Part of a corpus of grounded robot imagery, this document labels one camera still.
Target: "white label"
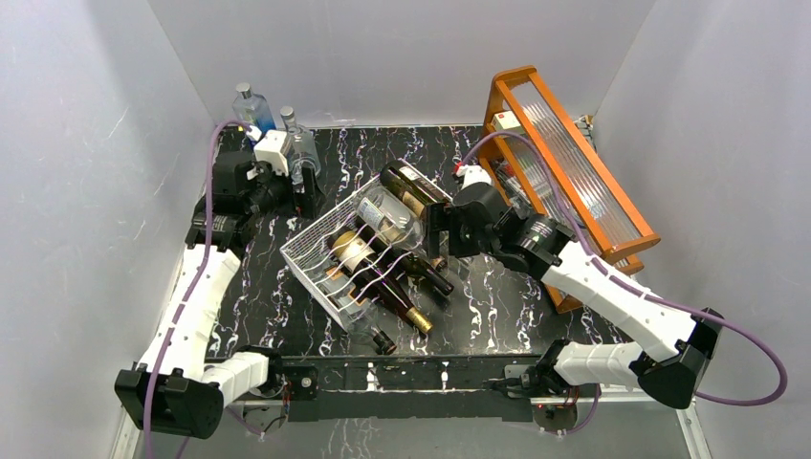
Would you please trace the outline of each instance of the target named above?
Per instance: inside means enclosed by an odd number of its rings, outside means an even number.
[[[411,167],[407,166],[400,167],[400,172],[403,172],[403,175],[405,175],[405,177],[408,178],[409,180],[417,180],[420,178],[419,174],[414,172],[414,169],[412,169]]]
[[[358,215],[374,230],[380,227],[380,222],[383,220],[383,213],[369,201],[369,198],[363,198],[361,201],[361,205],[358,206]]]
[[[355,239],[352,239],[352,241],[346,245],[340,255],[338,255],[338,259],[343,262],[344,266],[349,268],[349,271],[354,273],[361,260],[369,258],[374,254],[375,253],[366,245],[365,241],[360,239],[360,237],[355,237]]]

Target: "water bottle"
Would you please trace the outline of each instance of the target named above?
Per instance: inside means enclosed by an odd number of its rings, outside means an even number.
[[[293,136],[293,143],[287,163],[291,170],[290,178],[293,180],[293,185],[298,185],[303,182],[301,177],[302,165],[309,164],[312,166],[313,169],[316,170],[316,177],[321,173],[321,161],[318,160],[316,139],[313,137],[313,133],[310,132],[310,129],[296,122],[296,114],[293,112],[293,107],[281,107],[280,114],[287,128],[287,133]]]
[[[236,92],[239,96],[236,97],[232,107],[234,115],[239,120],[257,126],[262,132],[276,129],[274,114],[264,96],[251,91],[251,85],[248,83],[237,84]]]

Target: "orange wooden frame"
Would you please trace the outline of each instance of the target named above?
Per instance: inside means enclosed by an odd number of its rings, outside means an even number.
[[[608,190],[620,204],[620,207],[626,213],[631,224],[639,232],[640,237],[629,241],[609,240],[608,236],[605,234],[605,231],[591,215],[591,212],[589,212],[585,203],[581,200],[578,192],[575,190],[574,186],[564,173],[562,167],[555,160],[546,142],[539,135],[529,118],[524,114],[523,108],[513,95],[512,89],[524,83],[531,83],[541,97],[546,101],[546,103],[555,113],[555,116],[560,120],[566,131],[581,150],[583,157],[592,165],[594,170],[597,172],[597,175],[605,183]],[[592,148],[591,144],[589,144],[589,142],[582,136],[580,130],[566,114],[562,105],[560,105],[558,100],[549,90],[549,87],[546,86],[546,84],[537,74],[535,67],[519,67],[517,69],[501,72],[493,77],[493,84],[491,85],[490,96],[488,97],[487,110],[485,111],[483,135],[487,135],[495,131],[492,124],[493,116],[504,111],[505,104],[510,110],[513,111],[513,114],[521,123],[521,126],[524,128],[529,140],[533,142],[538,151],[540,151],[543,160],[549,164],[549,168],[552,171],[552,175],[555,178],[555,181],[558,183],[559,188],[572,203],[575,212],[581,218],[581,221],[586,226],[586,230],[589,231],[597,244],[601,258],[612,264],[624,259],[627,261],[627,264],[619,267],[618,269],[620,269],[620,271],[627,274],[639,272],[644,265],[635,255],[635,253],[653,247],[661,240],[661,238],[650,228],[645,218],[643,218],[637,208],[630,201],[630,198],[628,198],[628,196],[625,194],[614,176],[611,175],[611,172],[608,171],[608,168],[605,167],[605,164],[600,157],[597,156],[594,148]],[[515,177],[518,179],[518,182],[524,189],[524,192],[529,198],[535,211],[538,213],[546,213],[546,209],[540,202],[540,198],[535,193],[535,190],[524,174],[524,171],[516,160],[515,155],[510,150],[510,147],[506,142],[504,142],[503,139],[493,139],[493,142],[482,145],[478,160],[482,167],[484,167],[484,169],[487,170],[488,173],[490,173],[490,175],[493,177],[493,181],[495,182],[499,192],[501,192],[504,199],[507,200],[507,194],[498,182],[493,169],[493,162],[506,160],[513,167]],[[581,306],[581,304],[573,297],[569,296],[564,298],[560,292],[555,289],[547,288],[547,290],[549,291],[550,296],[553,298],[556,309],[559,313],[571,311]]]

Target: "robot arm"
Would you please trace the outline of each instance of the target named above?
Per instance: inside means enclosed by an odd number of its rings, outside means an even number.
[[[445,230],[450,255],[486,253],[507,269],[574,296],[634,339],[613,345],[559,340],[510,384],[513,391],[540,396],[608,383],[640,387],[671,407],[690,404],[720,326],[646,301],[654,295],[649,289],[586,253],[569,228],[544,215],[518,216],[486,180],[466,180],[452,206],[429,209],[427,241]],[[432,247],[426,250],[433,256]]]
[[[251,389],[264,391],[283,384],[281,356],[270,349],[250,347],[226,361],[205,364],[223,294],[253,240],[256,220],[274,212],[313,218],[323,202],[312,168],[302,168],[304,189],[293,189],[286,167],[275,164],[285,165],[287,134],[271,132],[254,152],[217,156],[211,185],[212,242],[205,270],[184,300],[192,278],[203,266],[206,203],[201,199],[186,236],[180,275],[156,336],[131,369],[119,372],[116,394],[138,428],[143,429],[145,407],[151,404],[153,431],[208,438],[219,425],[225,406]],[[154,395],[147,400],[149,378],[156,372]]]

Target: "bottle neck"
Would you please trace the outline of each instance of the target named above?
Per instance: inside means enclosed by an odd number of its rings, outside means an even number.
[[[298,122],[296,122],[296,117],[290,116],[289,118],[284,119],[284,125],[287,127],[288,131],[295,131],[298,130]]]

